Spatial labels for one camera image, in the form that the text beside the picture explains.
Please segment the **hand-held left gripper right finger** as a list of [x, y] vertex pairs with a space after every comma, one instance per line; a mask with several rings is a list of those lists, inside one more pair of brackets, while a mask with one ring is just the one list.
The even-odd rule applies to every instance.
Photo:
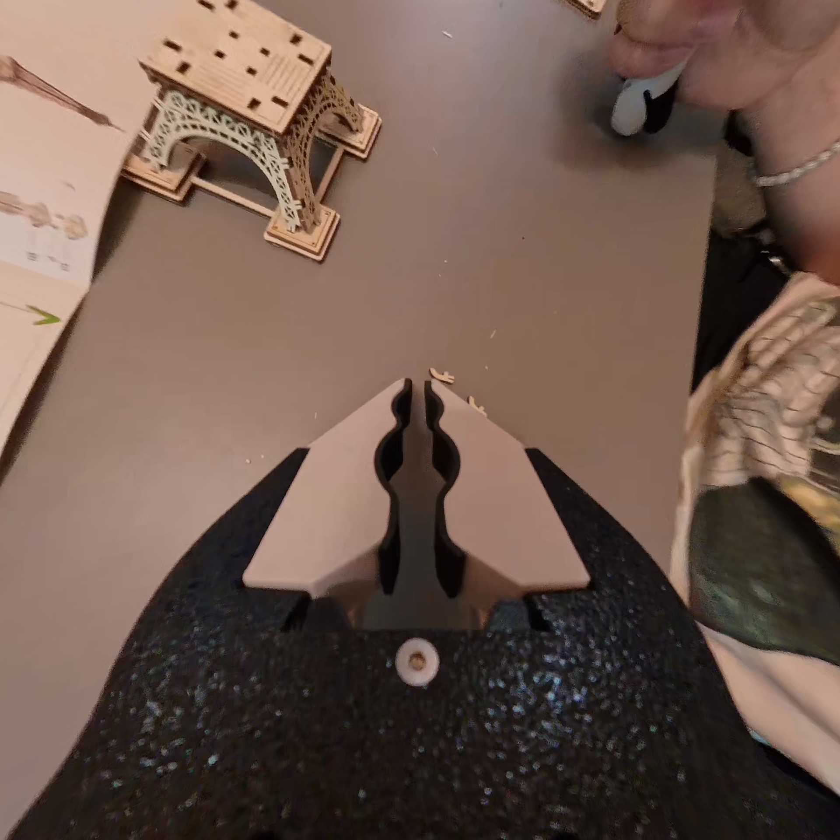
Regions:
[[590, 581], [525, 447], [437, 381], [424, 384], [433, 466], [434, 557], [448, 597], [508, 601]]

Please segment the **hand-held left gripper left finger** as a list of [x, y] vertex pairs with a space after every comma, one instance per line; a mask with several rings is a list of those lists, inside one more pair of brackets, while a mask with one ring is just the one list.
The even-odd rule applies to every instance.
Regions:
[[399, 562], [398, 500], [413, 384], [398, 380], [316, 438], [244, 574], [251, 589], [370, 599]]

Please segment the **person's printed t-shirt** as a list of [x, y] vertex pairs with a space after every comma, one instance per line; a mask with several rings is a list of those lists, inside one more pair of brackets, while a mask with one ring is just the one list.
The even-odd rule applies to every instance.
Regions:
[[836, 794], [838, 313], [794, 274], [700, 379], [668, 567], [753, 736]]

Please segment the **instruction booklet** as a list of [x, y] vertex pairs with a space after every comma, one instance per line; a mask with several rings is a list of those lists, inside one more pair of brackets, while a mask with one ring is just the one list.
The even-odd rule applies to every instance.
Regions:
[[88, 294], [167, 2], [1, 2], [1, 448]]

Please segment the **wooden tower base model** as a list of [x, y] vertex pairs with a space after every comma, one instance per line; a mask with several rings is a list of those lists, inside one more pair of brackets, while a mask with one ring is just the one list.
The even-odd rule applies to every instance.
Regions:
[[[347, 154], [366, 160], [382, 118], [333, 74], [332, 47], [248, 1], [183, 2], [140, 66], [156, 86], [122, 177], [173, 203], [193, 189], [268, 221], [267, 242], [321, 262], [340, 225], [323, 198]], [[266, 179], [273, 206], [202, 177], [214, 146]]]

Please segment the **grey desk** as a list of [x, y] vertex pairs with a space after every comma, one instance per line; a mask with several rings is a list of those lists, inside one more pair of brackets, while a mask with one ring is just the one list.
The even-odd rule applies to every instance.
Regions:
[[78, 741], [175, 564], [292, 450], [410, 379], [406, 557], [364, 628], [465, 631], [439, 589], [424, 382], [455, 376], [665, 564], [719, 121], [608, 129], [615, 2], [262, 2], [377, 111], [322, 263], [255, 213], [136, 185], [2, 481], [2, 838]]

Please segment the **person's right hand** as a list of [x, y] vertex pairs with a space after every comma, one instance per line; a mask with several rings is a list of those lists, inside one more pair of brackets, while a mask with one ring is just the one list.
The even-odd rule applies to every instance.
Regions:
[[655, 76], [688, 58], [683, 102], [739, 112], [761, 175], [838, 141], [838, 1], [620, 2], [616, 24], [616, 73]]

